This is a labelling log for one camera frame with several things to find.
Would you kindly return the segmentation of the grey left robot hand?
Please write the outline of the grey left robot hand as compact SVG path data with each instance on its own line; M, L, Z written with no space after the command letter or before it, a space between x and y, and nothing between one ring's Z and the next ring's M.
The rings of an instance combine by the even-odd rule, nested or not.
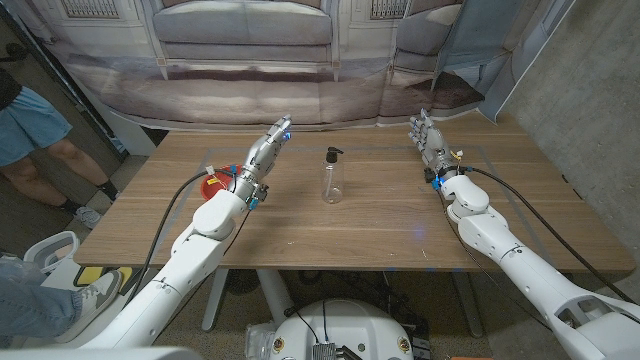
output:
M261 180L273 168L282 146L291 138L290 128L291 115L287 114L251 146L233 190L246 203L250 202Z

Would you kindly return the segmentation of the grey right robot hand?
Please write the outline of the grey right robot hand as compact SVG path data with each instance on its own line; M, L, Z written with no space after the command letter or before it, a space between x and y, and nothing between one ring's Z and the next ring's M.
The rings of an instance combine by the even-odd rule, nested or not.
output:
M443 181L456 176L457 162L429 113L422 109L419 118L410 118L410 125L411 131L408 136L417 146L425 165Z

